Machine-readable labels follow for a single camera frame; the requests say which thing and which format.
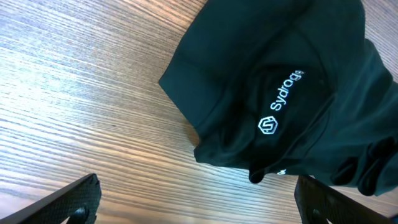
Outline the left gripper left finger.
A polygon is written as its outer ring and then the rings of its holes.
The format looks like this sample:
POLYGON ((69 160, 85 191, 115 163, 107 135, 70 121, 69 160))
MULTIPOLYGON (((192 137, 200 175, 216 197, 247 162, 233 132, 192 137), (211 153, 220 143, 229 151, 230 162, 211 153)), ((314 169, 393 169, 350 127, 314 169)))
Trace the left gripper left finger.
POLYGON ((1 219, 1 224, 94 224, 100 200, 100 181, 96 174, 88 174, 1 219))

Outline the black t-shirt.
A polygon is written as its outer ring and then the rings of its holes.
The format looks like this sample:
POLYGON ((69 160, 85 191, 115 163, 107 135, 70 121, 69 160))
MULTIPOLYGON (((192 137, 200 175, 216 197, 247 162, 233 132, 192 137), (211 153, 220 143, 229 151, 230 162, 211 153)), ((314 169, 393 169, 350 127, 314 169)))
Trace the black t-shirt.
POLYGON ((210 0, 159 84, 192 124, 197 162, 397 187, 397 83, 359 0, 210 0))

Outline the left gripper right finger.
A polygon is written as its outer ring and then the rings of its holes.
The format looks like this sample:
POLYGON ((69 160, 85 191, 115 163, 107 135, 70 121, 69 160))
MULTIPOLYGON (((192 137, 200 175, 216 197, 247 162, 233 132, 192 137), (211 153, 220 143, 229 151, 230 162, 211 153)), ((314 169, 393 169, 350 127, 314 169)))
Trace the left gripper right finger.
POLYGON ((294 197, 303 224, 395 223, 307 175, 298 177, 294 197))

